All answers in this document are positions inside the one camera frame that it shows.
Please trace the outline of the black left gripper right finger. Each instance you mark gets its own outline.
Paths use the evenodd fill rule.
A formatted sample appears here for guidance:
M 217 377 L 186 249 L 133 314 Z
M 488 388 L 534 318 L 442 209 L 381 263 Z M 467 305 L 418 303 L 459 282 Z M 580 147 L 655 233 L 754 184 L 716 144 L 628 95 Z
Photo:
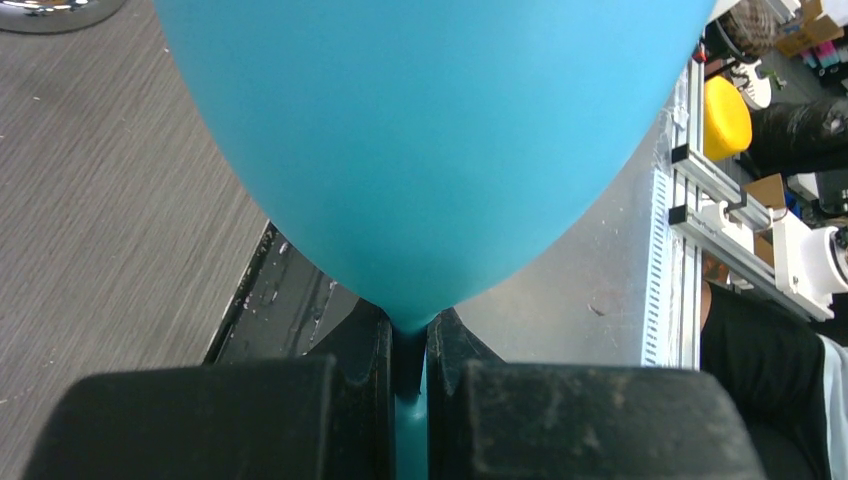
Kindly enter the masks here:
M 761 479 L 735 406 L 691 370 L 508 363 L 442 312 L 428 330 L 434 479 Z

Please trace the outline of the blue wine glass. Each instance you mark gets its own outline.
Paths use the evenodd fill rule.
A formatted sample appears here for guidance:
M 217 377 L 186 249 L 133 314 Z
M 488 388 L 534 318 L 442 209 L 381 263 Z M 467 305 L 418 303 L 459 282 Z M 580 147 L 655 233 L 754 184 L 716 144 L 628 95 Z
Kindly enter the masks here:
M 233 172 L 393 326 L 393 475 L 430 473 L 427 325 L 553 244 L 618 174 L 709 1 L 159 1 Z

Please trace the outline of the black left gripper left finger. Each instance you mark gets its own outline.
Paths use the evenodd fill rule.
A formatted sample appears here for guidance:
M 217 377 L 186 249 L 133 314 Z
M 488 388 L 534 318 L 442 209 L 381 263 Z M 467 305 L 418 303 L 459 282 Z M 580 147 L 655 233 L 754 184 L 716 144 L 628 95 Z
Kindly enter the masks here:
M 312 351 L 73 384 L 28 479 L 387 479 L 388 320 L 360 301 Z

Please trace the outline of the chrome wine glass rack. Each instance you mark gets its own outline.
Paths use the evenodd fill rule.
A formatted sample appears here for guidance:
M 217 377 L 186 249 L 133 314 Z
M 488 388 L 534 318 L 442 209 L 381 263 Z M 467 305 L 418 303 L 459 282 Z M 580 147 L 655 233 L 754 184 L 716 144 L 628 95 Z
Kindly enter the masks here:
M 54 35 L 96 25 L 120 10 L 125 0 L 6 0 L 1 2 L 1 30 Z

